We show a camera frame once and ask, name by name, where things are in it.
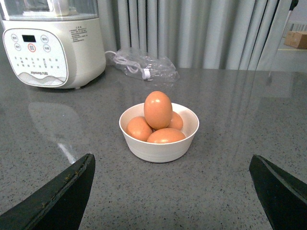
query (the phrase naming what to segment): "button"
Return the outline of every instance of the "button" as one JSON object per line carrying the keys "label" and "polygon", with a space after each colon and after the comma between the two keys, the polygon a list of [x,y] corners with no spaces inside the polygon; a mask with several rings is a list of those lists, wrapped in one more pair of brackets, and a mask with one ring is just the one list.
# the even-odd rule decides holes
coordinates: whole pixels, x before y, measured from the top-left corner
{"label": "button", "polygon": [[48,41],[49,41],[49,39],[48,39],[48,37],[47,37],[46,35],[42,35],[42,36],[40,37],[40,40],[41,40],[43,43],[48,43]]}
{"label": "button", "polygon": [[11,38],[14,42],[18,42],[18,37],[15,34],[12,34]]}
{"label": "button", "polygon": [[51,48],[48,45],[44,45],[44,50],[49,53],[51,51]]}
{"label": "button", "polygon": [[16,50],[18,50],[18,51],[20,51],[21,50],[21,46],[18,44],[18,43],[15,43],[15,49]]}
{"label": "button", "polygon": [[34,53],[34,52],[36,51],[36,47],[35,47],[35,45],[33,45],[32,43],[28,44],[28,49],[29,49],[32,53]]}

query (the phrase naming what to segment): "white bowl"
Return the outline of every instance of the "white bowl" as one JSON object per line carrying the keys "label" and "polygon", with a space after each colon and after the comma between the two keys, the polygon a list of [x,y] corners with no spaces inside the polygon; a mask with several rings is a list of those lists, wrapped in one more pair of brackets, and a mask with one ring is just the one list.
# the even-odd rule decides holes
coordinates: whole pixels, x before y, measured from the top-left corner
{"label": "white bowl", "polygon": [[195,113],[190,109],[172,103],[173,111],[178,113],[183,120],[182,132],[186,136],[185,139],[166,144],[148,143],[137,140],[129,136],[125,130],[128,122],[136,116],[144,116],[144,103],[137,104],[127,109],[119,119],[119,126],[124,134],[125,140],[131,152],[137,157],[154,163],[164,163],[174,161],[183,156],[190,147],[190,144],[199,127],[199,120]]}

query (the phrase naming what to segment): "red button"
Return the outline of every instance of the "red button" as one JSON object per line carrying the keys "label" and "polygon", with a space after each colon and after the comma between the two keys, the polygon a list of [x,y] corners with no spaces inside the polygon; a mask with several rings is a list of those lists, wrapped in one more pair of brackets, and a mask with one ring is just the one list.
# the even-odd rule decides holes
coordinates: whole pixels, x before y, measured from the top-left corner
{"label": "red button", "polygon": [[36,51],[36,47],[35,47],[35,45],[33,45],[33,44],[28,44],[28,49],[31,51],[31,52],[35,52]]}

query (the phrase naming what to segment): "plastic bag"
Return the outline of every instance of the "plastic bag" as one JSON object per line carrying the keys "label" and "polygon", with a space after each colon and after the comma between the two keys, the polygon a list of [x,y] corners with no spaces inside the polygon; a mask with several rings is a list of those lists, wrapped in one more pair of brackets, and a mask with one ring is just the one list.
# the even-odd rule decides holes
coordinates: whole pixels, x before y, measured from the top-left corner
{"label": "plastic bag", "polygon": [[107,51],[106,60],[126,75],[145,81],[175,82],[180,78],[169,58],[153,58],[135,48]]}

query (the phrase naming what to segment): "control panel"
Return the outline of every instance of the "control panel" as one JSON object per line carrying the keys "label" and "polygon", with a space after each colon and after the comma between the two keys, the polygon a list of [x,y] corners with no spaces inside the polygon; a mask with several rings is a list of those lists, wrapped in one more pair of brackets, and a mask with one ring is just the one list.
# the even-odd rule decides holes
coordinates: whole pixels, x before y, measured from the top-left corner
{"label": "control panel", "polygon": [[39,29],[8,29],[3,43],[16,76],[33,86],[59,87],[68,79],[61,41]]}

